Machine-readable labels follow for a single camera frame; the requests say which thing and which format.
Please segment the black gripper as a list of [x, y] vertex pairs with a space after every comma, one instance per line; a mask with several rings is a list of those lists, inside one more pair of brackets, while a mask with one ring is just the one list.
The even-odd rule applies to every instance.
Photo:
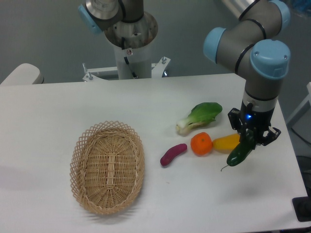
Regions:
[[266, 112], [257, 112], [252, 103], [242, 103], [241, 110], [232, 108], [228, 113], [231, 128], [243, 135], [247, 130], [254, 132], [255, 141], [267, 146], [277, 140], [281, 130], [271, 127], [271, 118], [274, 109]]

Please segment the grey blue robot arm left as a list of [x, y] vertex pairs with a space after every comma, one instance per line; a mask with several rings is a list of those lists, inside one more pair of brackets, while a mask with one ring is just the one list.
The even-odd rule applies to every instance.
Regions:
[[151, 44], [158, 24], [144, 11], [141, 0], [87, 0], [78, 7], [93, 33], [104, 33], [115, 53], [120, 80], [162, 78], [170, 60], [162, 57], [152, 66]]

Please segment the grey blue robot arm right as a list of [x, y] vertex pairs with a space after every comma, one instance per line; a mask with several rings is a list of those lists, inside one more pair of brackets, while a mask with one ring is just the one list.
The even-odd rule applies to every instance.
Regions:
[[203, 52], [245, 80], [241, 109], [231, 110], [228, 117], [241, 139], [251, 131], [255, 143], [265, 146], [280, 135], [270, 121], [291, 52], [275, 36], [289, 25], [290, 9], [280, 0], [225, 0], [224, 5], [239, 23], [232, 29], [212, 29]]

